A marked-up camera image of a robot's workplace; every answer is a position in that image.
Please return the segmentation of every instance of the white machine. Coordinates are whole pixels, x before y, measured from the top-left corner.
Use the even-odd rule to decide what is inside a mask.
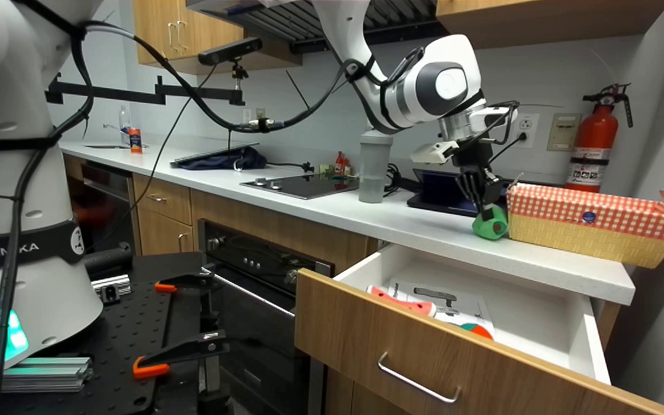
[[[71,224],[58,148],[46,149],[37,163],[20,212],[9,200],[35,152],[28,148],[52,135],[44,89],[71,51],[69,34],[35,14],[32,4],[81,23],[95,14],[99,0],[0,0],[0,148],[6,148],[0,149],[0,280],[9,234],[20,227],[14,307],[9,316],[0,316],[0,335],[6,331],[4,366],[81,331],[101,310],[79,262],[84,244]],[[479,67],[465,36],[436,39],[386,76],[363,33],[367,0],[313,0],[313,6],[374,129],[397,133],[417,121],[443,125],[444,140],[417,152],[419,162],[444,163],[459,143],[492,127],[488,114],[509,114],[509,109],[484,104]]]

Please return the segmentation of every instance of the red fire extinguisher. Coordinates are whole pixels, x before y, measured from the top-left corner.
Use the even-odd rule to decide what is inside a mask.
[[[628,125],[635,125],[628,82],[607,84],[597,95],[585,95],[584,102],[594,102],[594,106],[590,118],[585,118],[578,127],[576,149],[570,159],[565,187],[582,190],[599,190],[617,129],[613,106],[622,102],[628,109]]]

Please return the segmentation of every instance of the black bracket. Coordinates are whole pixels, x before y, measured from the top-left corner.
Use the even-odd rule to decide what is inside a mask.
[[[199,87],[199,96],[202,98],[221,98],[233,106],[244,106],[242,89],[221,89],[221,87]],[[62,104],[62,95],[88,95],[85,84],[79,82],[59,82],[58,79],[49,84],[46,98],[51,104]],[[99,98],[117,98],[117,102],[141,102],[164,106],[167,96],[187,96],[187,89],[179,84],[164,84],[164,79],[156,76],[155,92],[134,92],[134,89],[116,89],[116,87],[93,87],[93,95]]]

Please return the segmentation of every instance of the red checkered basket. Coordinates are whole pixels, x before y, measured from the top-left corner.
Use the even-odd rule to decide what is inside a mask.
[[[535,184],[514,184],[508,202],[512,240],[640,267],[664,258],[664,202]]]

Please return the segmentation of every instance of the kitchen counter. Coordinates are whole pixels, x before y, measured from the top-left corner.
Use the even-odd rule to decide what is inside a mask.
[[[59,143],[65,154],[123,167],[138,174],[149,174],[156,159],[156,148],[145,148],[145,154],[126,149],[96,149],[79,140]],[[359,202],[356,190],[322,197],[296,197],[268,189],[244,187],[255,177],[299,174],[299,167],[273,166],[255,170],[179,170],[170,167],[178,156],[224,149],[221,140],[208,140],[202,148],[167,148],[155,177],[183,184],[197,190],[233,197],[316,224],[369,234],[389,244],[402,244],[452,258],[472,272],[501,275],[545,284],[560,291],[582,292],[594,300],[630,303],[635,284],[622,262],[590,258],[582,253],[523,244],[514,240],[487,241],[472,234],[470,216],[413,210],[406,205],[408,190],[397,190],[382,202]]]

